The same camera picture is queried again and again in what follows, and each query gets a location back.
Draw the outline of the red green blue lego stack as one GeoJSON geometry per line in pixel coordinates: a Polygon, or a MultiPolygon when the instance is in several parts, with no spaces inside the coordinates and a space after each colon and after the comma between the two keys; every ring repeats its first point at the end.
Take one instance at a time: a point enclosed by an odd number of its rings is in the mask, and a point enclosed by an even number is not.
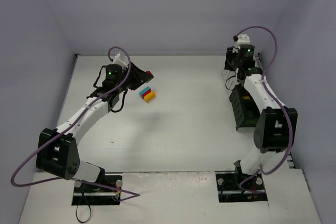
{"type": "Polygon", "coordinates": [[[146,78],[145,82],[148,83],[154,78],[154,75],[152,74],[150,70],[147,70],[145,78],[146,78]]]}

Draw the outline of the blue red yellow lego stack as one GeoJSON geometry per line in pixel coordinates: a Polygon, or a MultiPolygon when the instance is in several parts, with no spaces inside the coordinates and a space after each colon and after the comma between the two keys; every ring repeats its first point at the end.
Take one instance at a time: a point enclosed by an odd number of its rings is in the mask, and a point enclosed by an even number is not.
{"type": "Polygon", "coordinates": [[[149,86],[145,87],[143,90],[139,92],[140,98],[142,98],[146,103],[151,102],[154,98],[156,98],[155,91],[149,86]]]}

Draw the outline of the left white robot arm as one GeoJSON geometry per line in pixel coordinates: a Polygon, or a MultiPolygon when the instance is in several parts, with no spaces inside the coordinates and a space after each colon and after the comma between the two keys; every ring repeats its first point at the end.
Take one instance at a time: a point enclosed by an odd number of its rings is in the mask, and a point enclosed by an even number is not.
{"type": "Polygon", "coordinates": [[[98,120],[113,111],[128,90],[136,90],[154,76],[133,63],[129,67],[112,63],[101,69],[106,72],[106,77],[101,86],[94,86],[94,92],[87,97],[83,107],[62,125],[41,132],[36,156],[38,169],[65,180],[84,180],[90,183],[104,180],[105,170],[82,161],[78,145],[98,120]]]}

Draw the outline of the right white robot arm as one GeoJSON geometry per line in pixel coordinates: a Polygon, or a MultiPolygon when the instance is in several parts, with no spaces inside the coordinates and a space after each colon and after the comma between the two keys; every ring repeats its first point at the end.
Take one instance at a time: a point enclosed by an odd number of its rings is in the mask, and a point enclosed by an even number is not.
{"type": "Polygon", "coordinates": [[[236,80],[229,101],[236,129],[254,128],[254,146],[238,169],[246,175],[261,170],[276,154],[288,154],[294,142],[298,113],[274,94],[262,68],[256,66],[253,45],[228,47],[224,69],[236,80]]]}

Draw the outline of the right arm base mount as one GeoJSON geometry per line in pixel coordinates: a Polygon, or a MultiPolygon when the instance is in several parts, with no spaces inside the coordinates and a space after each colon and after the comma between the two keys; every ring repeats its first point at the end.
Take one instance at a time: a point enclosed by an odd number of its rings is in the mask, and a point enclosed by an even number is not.
{"type": "Polygon", "coordinates": [[[240,183],[248,175],[239,176],[237,173],[216,173],[218,201],[220,203],[268,201],[262,175],[240,183]]]}

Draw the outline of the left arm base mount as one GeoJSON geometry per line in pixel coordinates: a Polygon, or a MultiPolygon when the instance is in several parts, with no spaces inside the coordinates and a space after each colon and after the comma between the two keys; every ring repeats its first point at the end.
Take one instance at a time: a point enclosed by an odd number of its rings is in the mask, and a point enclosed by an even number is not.
{"type": "MultiPolygon", "coordinates": [[[[104,185],[121,188],[123,185],[121,174],[105,175],[104,185]]],[[[111,190],[98,186],[81,184],[79,187],[74,187],[72,196],[72,205],[91,206],[112,206],[119,205],[121,199],[121,191],[111,190]]]]}

